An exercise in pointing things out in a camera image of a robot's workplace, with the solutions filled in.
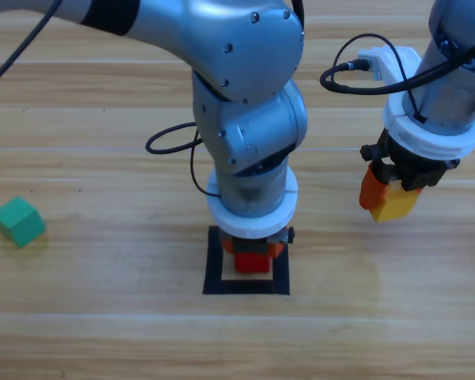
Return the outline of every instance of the wooden table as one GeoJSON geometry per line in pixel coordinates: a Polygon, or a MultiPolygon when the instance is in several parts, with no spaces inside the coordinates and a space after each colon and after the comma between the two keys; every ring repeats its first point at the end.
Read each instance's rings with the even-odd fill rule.
{"type": "MultiPolygon", "coordinates": [[[[22,196],[48,228],[22,250],[0,234],[0,380],[475,380],[475,152],[407,219],[375,225],[359,147],[379,136],[386,98],[318,83],[361,32],[423,54],[431,4],[306,1],[290,297],[202,295],[212,221],[188,152],[143,149],[192,120],[188,66],[51,21],[0,81],[0,206],[22,196]]],[[[0,63],[38,20],[0,14],[0,63]]],[[[382,43],[344,59],[370,46],[382,43]]],[[[197,152],[201,182],[210,169],[197,152]]]]}

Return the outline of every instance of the black band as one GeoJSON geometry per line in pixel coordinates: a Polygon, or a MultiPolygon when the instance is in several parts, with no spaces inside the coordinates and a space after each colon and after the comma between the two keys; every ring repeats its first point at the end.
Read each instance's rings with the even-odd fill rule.
{"type": "Polygon", "coordinates": [[[132,28],[141,0],[92,0],[81,25],[124,36],[132,28]]]}

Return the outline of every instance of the wire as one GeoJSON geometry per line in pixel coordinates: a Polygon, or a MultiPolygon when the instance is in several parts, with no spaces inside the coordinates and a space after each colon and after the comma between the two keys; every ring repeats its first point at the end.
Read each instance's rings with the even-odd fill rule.
{"type": "MultiPolygon", "coordinates": [[[[336,67],[336,65],[338,64],[338,60],[340,59],[340,56],[343,54],[344,50],[348,47],[348,45],[350,45],[352,42],[354,42],[356,40],[359,40],[361,38],[366,38],[366,37],[378,38],[379,40],[382,40],[387,45],[389,45],[389,48],[393,51],[394,56],[396,57],[397,64],[399,66],[399,70],[401,71],[401,75],[403,76],[403,81],[404,81],[404,83],[408,84],[409,80],[406,78],[405,68],[403,67],[403,62],[401,61],[401,58],[400,58],[399,54],[397,53],[396,48],[384,36],[381,36],[381,35],[375,34],[375,33],[364,33],[364,34],[360,34],[360,35],[355,36],[352,39],[350,39],[345,45],[343,45],[343,47],[340,49],[340,51],[338,51],[338,54],[336,55],[336,58],[334,59],[334,63],[332,64],[332,68],[336,67]]],[[[334,82],[334,74],[331,75],[331,82],[334,82]]],[[[412,102],[413,111],[415,112],[414,115],[415,116],[420,116],[420,112],[419,112],[419,109],[417,108],[417,104],[415,102],[415,98],[413,97],[412,90],[408,89],[407,92],[408,92],[408,96],[410,97],[410,101],[412,102]]]]}
{"type": "Polygon", "coordinates": [[[168,148],[168,149],[153,149],[151,147],[151,144],[153,144],[156,140],[161,138],[163,135],[167,135],[168,133],[174,132],[174,131],[179,131],[180,129],[184,129],[187,127],[195,127],[196,123],[191,122],[191,123],[183,123],[180,125],[175,125],[174,127],[167,128],[163,131],[158,132],[156,135],[151,136],[147,143],[146,143],[146,150],[151,153],[151,154],[172,154],[172,153],[177,153],[181,152],[182,150],[187,150],[190,148],[195,148],[196,146],[200,145],[203,143],[202,139],[196,139],[193,142],[186,143],[184,145],[179,145],[175,146],[173,148],[168,148]]]}
{"type": "Polygon", "coordinates": [[[192,175],[193,184],[203,194],[205,194],[207,196],[214,196],[214,197],[219,198],[220,197],[219,194],[211,194],[210,192],[207,192],[206,190],[201,188],[200,185],[199,185],[199,182],[197,182],[197,179],[196,179],[196,173],[195,173],[195,170],[194,170],[194,156],[195,156],[195,153],[196,153],[196,146],[203,143],[203,140],[199,139],[199,131],[198,130],[196,131],[196,137],[193,139],[193,141],[188,142],[184,145],[179,145],[179,146],[175,146],[173,148],[167,148],[167,149],[153,149],[151,147],[151,144],[153,144],[156,140],[158,140],[162,136],[167,135],[168,133],[171,133],[171,132],[174,132],[174,131],[179,131],[180,129],[188,128],[188,127],[196,127],[196,123],[193,122],[193,121],[190,122],[190,123],[183,123],[183,124],[175,125],[174,127],[170,127],[170,128],[167,128],[163,131],[158,132],[156,135],[151,136],[148,139],[148,141],[146,142],[146,150],[148,151],[148,153],[151,153],[151,154],[172,154],[172,153],[181,152],[182,150],[191,149],[192,151],[190,153],[190,174],[192,175]]]}
{"type": "Polygon", "coordinates": [[[62,0],[54,0],[51,7],[47,10],[46,14],[40,20],[39,24],[30,32],[30,34],[25,38],[25,40],[19,45],[16,51],[5,61],[5,63],[0,67],[0,78],[7,72],[7,70],[14,64],[16,59],[25,51],[25,49],[32,43],[32,41],[39,35],[39,33],[44,29],[46,24],[51,20],[55,15],[58,8],[62,5],[62,0]]]}
{"type": "Polygon", "coordinates": [[[302,0],[292,0],[292,9],[301,22],[302,30],[304,30],[304,4],[302,0]]]}
{"type": "MultiPolygon", "coordinates": [[[[196,135],[193,138],[193,141],[194,142],[197,141],[198,137],[199,137],[199,130],[196,131],[196,135]]],[[[200,192],[202,192],[206,196],[213,196],[215,198],[221,198],[221,196],[219,194],[214,194],[214,193],[211,193],[211,192],[207,192],[206,190],[201,188],[200,185],[199,185],[199,182],[197,182],[196,173],[195,173],[195,170],[193,168],[193,158],[194,158],[195,154],[196,154],[196,146],[194,145],[194,146],[192,146],[192,151],[190,152],[190,174],[192,175],[193,184],[197,187],[197,189],[200,192]]]]}
{"type": "Polygon", "coordinates": [[[385,85],[383,87],[373,88],[355,88],[349,87],[347,85],[340,85],[334,81],[328,81],[328,78],[333,76],[335,73],[349,70],[348,68],[345,69],[343,65],[339,65],[323,73],[320,77],[320,83],[325,89],[334,93],[344,93],[351,95],[389,95],[391,93],[400,93],[403,91],[408,91],[409,89],[416,89],[434,82],[437,79],[440,79],[441,77],[458,69],[462,64],[470,61],[474,57],[475,46],[456,54],[452,59],[448,59],[447,61],[440,63],[429,70],[423,71],[422,73],[411,77],[406,82],[403,81],[393,85],[385,85]]]}

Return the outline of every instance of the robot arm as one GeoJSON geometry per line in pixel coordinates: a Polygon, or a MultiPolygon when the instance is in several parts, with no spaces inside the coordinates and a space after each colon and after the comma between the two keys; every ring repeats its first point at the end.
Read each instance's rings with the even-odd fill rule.
{"type": "MultiPolygon", "coordinates": [[[[0,11],[51,3],[0,0],[0,11]]],[[[279,92],[302,56],[302,26],[281,0],[65,0],[56,16],[165,49],[232,102],[279,92]]]]}
{"type": "MultiPolygon", "coordinates": [[[[0,12],[45,13],[51,4],[0,0],[0,12]]],[[[196,125],[215,161],[208,188],[216,186],[219,199],[208,204],[218,225],[253,239],[285,227],[295,202],[281,218],[268,215],[297,190],[295,179],[286,189],[287,157],[304,139],[307,117],[292,80],[303,27],[282,0],[64,0],[56,16],[158,46],[190,65],[196,125]]]]}
{"type": "MultiPolygon", "coordinates": [[[[475,47],[475,0],[436,0],[429,28],[432,40],[422,59],[398,48],[408,77],[434,72],[475,47]]],[[[386,85],[403,81],[389,47],[362,50],[359,58],[386,85]]],[[[436,186],[475,148],[475,56],[454,69],[412,89],[413,100],[405,91],[389,95],[380,139],[361,149],[370,166],[359,201],[375,221],[406,216],[423,188],[436,186]],[[385,157],[393,165],[383,163],[385,157]]]]}

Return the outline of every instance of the black square frame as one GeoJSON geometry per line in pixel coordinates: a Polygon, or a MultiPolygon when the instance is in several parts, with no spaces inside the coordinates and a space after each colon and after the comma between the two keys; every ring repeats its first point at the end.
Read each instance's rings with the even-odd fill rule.
{"type": "Polygon", "coordinates": [[[272,261],[272,279],[222,279],[223,248],[219,228],[210,226],[207,234],[204,295],[290,295],[288,245],[272,261]]]}

